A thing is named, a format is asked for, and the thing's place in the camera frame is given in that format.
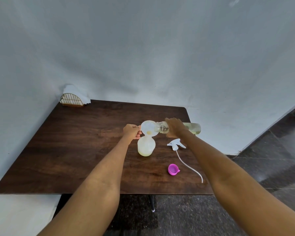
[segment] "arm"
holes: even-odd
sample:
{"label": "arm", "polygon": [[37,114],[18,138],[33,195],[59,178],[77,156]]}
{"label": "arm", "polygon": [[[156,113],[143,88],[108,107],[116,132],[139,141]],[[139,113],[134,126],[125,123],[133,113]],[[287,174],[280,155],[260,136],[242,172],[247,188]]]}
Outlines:
{"label": "arm", "polygon": [[128,145],[132,139],[139,139],[140,134],[140,126],[127,124],[118,144],[98,163],[38,236],[103,235],[119,205],[121,174]]}
{"label": "arm", "polygon": [[295,235],[295,212],[220,151],[189,132],[179,119],[165,119],[168,137],[191,149],[217,200],[250,236]]}

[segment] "spray trigger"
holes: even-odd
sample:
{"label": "spray trigger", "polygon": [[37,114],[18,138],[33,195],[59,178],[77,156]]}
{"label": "spray trigger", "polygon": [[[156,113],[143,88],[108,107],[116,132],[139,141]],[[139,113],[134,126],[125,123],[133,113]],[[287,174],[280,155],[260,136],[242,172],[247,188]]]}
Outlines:
{"label": "spray trigger", "polygon": [[180,142],[180,138],[174,139],[172,140],[170,143],[167,144],[167,146],[171,146],[173,148],[174,151],[178,150],[178,146],[181,146],[183,148],[186,148],[181,142]]}

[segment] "person's right arm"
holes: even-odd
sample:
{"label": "person's right arm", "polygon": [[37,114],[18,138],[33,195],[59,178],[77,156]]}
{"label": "person's right arm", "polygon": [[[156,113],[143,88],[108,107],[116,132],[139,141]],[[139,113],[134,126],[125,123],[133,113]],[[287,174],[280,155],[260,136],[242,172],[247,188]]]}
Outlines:
{"label": "person's right arm", "polygon": [[249,236],[295,236],[295,212],[268,193],[223,153],[193,135],[179,119],[165,119],[195,155],[223,208]]}

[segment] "table leg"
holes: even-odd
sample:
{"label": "table leg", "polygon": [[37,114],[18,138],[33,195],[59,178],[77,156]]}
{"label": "table leg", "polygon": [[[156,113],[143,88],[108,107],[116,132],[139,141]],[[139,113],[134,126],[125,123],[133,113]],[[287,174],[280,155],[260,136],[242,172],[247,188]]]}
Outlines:
{"label": "table leg", "polygon": [[152,212],[155,212],[153,195],[149,194],[148,197],[150,199],[150,203],[151,203],[151,206],[152,206]]}

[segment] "pink cap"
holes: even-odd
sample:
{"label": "pink cap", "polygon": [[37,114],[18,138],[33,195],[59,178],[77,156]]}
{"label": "pink cap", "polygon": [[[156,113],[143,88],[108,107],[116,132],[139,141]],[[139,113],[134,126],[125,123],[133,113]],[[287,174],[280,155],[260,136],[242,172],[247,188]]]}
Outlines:
{"label": "pink cap", "polygon": [[180,170],[178,169],[178,166],[175,164],[170,164],[168,167],[168,173],[172,176],[176,175]]}

